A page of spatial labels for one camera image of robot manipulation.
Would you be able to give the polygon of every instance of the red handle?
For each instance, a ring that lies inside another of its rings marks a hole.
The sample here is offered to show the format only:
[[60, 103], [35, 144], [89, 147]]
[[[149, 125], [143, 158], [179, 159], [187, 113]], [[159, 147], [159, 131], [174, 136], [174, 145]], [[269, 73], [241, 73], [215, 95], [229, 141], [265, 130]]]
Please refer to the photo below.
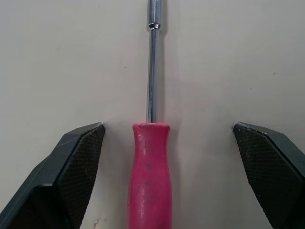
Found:
[[166, 145], [170, 127], [133, 125], [135, 155], [128, 196], [128, 229], [172, 229], [172, 185]]

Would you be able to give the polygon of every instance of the screwdriver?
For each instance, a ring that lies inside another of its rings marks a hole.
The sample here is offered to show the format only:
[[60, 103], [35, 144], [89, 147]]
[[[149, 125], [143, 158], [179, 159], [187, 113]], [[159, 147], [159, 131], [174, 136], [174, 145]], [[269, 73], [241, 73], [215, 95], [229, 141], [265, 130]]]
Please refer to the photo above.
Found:
[[128, 194], [128, 229], [172, 228], [172, 185], [166, 145], [168, 124], [157, 123], [162, 0], [148, 0], [149, 71], [146, 123], [135, 123], [135, 154]]

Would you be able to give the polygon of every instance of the pink plastic handle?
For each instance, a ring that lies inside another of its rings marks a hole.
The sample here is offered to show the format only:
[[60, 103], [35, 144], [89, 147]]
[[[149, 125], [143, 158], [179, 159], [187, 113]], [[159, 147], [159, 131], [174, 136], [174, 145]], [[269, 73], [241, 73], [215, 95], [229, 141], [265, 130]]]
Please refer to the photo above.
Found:
[[133, 125], [135, 155], [128, 196], [128, 229], [172, 229], [172, 185], [166, 145], [169, 125]]

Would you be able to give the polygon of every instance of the chrome shaft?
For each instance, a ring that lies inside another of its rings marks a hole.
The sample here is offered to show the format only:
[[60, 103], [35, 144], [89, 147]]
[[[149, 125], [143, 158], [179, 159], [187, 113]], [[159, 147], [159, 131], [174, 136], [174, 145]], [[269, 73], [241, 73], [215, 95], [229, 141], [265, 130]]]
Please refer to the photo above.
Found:
[[159, 40], [161, 32], [162, 0], [148, 0], [147, 30], [149, 38], [149, 70], [146, 122], [157, 122], [157, 92], [159, 71]]

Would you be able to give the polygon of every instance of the beige background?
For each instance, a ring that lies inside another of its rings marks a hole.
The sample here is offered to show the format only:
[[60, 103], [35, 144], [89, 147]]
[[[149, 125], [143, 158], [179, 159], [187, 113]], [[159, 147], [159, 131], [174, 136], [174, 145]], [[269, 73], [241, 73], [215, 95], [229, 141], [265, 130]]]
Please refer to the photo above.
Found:
[[[107, 127], [82, 229], [126, 228], [132, 124], [145, 120], [146, 0], [0, 1], [0, 210], [61, 136]], [[305, 2], [168, 0], [160, 121], [174, 229], [270, 229], [234, 121], [305, 151]]]

